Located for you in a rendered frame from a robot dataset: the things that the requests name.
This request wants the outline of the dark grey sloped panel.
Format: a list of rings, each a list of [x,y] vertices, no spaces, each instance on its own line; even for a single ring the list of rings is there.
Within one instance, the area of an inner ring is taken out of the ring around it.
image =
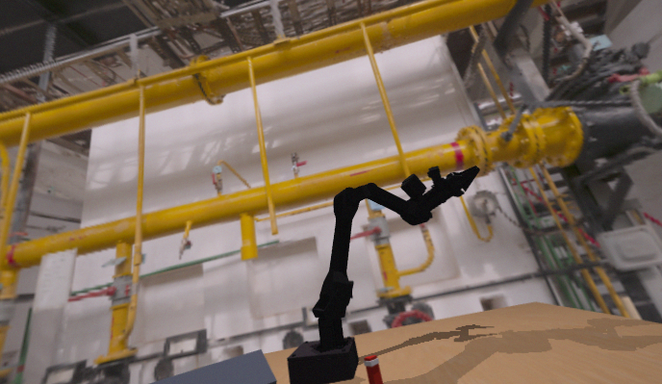
[[[149,384],[276,384],[261,349]]]

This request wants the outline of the dark red peg with grey band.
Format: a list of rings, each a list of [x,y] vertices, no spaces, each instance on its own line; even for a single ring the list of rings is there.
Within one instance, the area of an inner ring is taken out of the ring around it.
[[[366,366],[369,384],[383,384],[379,363],[377,355],[364,358],[364,366]]]

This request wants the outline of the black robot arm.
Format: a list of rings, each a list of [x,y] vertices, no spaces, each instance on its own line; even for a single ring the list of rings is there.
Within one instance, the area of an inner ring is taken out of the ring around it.
[[[319,300],[313,308],[318,318],[320,345],[316,350],[342,349],[348,342],[344,339],[342,318],[352,297],[353,280],[348,280],[346,269],[350,244],[352,220],[361,200],[369,199],[396,213],[410,225],[417,225],[432,218],[430,212],[440,204],[426,186],[412,174],[401,184],[410,197],[404,200],[387,192],[374,183],[358,188],[346,188],[334,197],[336,225],[329,271],[323,281]]]

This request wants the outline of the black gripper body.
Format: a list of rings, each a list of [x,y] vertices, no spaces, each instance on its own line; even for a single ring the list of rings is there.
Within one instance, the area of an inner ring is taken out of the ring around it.
[[[449,200],[453,195],[460,197],[464,194],[464,191],[461,190],[462,187],[456,182],[452,175],[453,173],[451,172],[448,176],[446,176],[446,178],[442,181],[444,182],[444,185],[441,188],[438,188],[437,190],[432,188],[429,190],[439,204],[446,203],[446,201]]]

